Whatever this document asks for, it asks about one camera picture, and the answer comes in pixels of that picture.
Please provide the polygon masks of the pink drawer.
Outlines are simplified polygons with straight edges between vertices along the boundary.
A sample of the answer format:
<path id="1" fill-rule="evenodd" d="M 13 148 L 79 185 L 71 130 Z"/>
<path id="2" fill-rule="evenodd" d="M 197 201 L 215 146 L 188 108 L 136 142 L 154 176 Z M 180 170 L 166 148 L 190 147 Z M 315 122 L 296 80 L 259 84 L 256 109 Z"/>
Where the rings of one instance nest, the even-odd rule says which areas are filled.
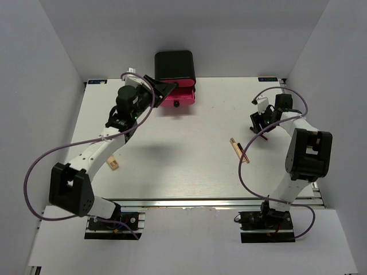
<path id="1" fill-rule="evenodd" d="M 175 88 L 167 98 L 160 104 L 160 107 L 183 107 L 195 103 L 195 87 Z"/>
<path id="2" fill-rule="evenodd" d="M 196 84 L 196 81 L 190 78 L 167 79 L 163 82 L 175 84 L 177 88 L 193 87 Z"/>

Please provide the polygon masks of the black drawer cabinet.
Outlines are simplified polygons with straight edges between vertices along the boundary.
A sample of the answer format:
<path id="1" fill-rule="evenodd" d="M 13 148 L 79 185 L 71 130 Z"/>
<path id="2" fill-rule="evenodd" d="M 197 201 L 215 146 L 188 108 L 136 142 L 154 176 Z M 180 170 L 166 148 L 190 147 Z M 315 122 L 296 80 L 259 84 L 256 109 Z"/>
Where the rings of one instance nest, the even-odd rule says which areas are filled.
<path id="1" fill-rule="evenodd" d="M 196 81 L 193 54 L 189 50 L 158 52 L 154 56 L 156 80 L 190 78 Z"/>

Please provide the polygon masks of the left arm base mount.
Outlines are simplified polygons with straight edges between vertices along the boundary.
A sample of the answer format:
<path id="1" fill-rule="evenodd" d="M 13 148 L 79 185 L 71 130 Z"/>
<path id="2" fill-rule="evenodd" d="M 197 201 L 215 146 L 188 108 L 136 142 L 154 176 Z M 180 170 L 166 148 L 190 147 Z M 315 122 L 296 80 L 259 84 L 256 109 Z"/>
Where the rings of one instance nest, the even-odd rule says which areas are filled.
<path id="1" fill-rule="evenodd" d="M 89 217 L 84 233 L 88 240 L 137 241 L 145 227 L 146 213 L 121 207 L 112 219 Z"/>

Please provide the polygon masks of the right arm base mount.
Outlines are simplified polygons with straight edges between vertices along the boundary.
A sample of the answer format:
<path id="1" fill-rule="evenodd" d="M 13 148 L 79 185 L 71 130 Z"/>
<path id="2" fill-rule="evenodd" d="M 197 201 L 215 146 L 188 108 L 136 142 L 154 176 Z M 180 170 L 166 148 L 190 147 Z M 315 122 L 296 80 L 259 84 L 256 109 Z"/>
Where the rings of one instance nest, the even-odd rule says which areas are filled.
<path id="1" fill-rule="evenodd" d="M 268 202 L 259 211 L 242 211 L 233 219 L 240 225 L 241 243 L 290 243 L 295 234 L 289 211 L 276 211 Z"/>

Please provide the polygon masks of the dark red lip liner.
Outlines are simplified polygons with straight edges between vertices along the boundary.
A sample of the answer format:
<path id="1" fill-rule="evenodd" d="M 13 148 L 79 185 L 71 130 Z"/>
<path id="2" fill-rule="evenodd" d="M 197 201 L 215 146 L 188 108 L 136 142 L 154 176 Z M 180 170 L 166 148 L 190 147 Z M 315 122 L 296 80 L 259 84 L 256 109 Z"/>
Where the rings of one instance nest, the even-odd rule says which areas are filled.
<path id="1" fill-rule="evenodd" d="M 240 143 L 237 143 L 238 148 L 240 149 L 241 153 L 244 155 L 244 160 L 246 163 L 250 163 L 247 155 L 244 153 L 244 149 Z"/>

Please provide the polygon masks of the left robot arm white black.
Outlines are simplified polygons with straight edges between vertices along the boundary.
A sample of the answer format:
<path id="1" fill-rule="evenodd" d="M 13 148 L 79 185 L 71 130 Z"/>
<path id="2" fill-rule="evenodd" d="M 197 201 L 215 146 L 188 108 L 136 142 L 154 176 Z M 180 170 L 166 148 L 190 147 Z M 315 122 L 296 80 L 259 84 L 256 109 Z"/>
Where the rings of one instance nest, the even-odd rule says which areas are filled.
<path id="1" fill-rule="evenodd" d="M 53 166 L 50 178 L 49 202 L 78 217 L 101 218 L 114 229 L 120 225 L 121 206 L 94 195 L 92 180 L 115 151 L 123 147 L 135 133 L 137 119 L 145 110 L 160 106 L 177 87 L 176 83 L 161 82 L 149 76 L 124 75 L 116 104 L 110 110 L 100 137 L 90 142 L 77 157 L 65 164 Z"/>

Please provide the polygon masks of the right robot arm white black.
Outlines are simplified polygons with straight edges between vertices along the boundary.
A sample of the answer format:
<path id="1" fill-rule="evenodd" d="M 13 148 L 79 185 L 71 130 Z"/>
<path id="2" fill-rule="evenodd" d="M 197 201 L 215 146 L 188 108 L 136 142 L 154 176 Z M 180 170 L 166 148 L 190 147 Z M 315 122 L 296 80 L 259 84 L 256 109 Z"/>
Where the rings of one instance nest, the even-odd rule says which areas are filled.
<path id="1" fill-rule="evenodd" d="M 270 195 L 270 207 L 259 214 L 260 224 L 270 229 L 280 221 L 278 211 L 288 211 L 306 186 L 327 175 L 333 136 L 309 124 L 302 112 L 293 108 L 290 94 L 276 95 L 274 105 L 263 96 L 252 104 L 257 106 L 257 112 L 250 115 L 252 132 L 266 133 L 280 126 L 291 137 L 284 177 Z"/>

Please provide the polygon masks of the beige foundation bottle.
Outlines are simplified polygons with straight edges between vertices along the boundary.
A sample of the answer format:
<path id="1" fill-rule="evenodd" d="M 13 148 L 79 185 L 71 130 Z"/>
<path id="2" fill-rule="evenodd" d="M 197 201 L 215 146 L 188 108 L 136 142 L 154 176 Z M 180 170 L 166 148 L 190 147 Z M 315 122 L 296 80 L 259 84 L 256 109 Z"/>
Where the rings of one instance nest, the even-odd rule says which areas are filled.
<path id="1" fill-rule="evenodd" d="M 119 168 L 119 163 L 117 162 L 117 160 L 115 159 L 114 156 L 110 156 L 107 159 L 107 164 L 109 165 L 109 167 L 111 168 L 112 171 L 114 171 L 117 168 Z"/>

